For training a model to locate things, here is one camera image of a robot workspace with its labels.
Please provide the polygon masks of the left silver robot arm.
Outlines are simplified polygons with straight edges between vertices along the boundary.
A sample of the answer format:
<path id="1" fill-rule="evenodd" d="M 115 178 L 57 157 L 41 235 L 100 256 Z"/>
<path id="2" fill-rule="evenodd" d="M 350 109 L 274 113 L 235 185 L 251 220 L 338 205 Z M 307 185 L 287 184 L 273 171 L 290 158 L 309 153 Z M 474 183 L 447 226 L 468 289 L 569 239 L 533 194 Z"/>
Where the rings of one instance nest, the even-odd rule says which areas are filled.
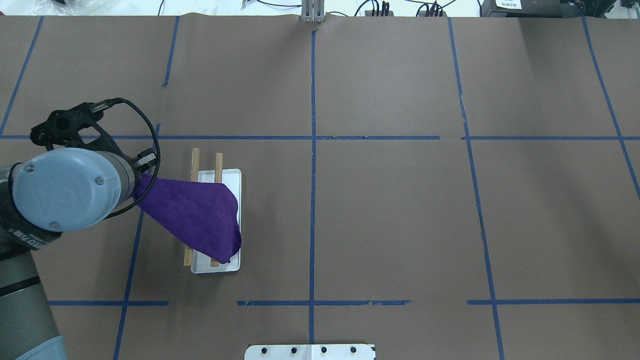
<path id="1" fill-rule="evenodd" d="M 1 169 L 1 358 L 66 360 L 33 253 L 132 197 L 160 152 L 60 148 Z"/>

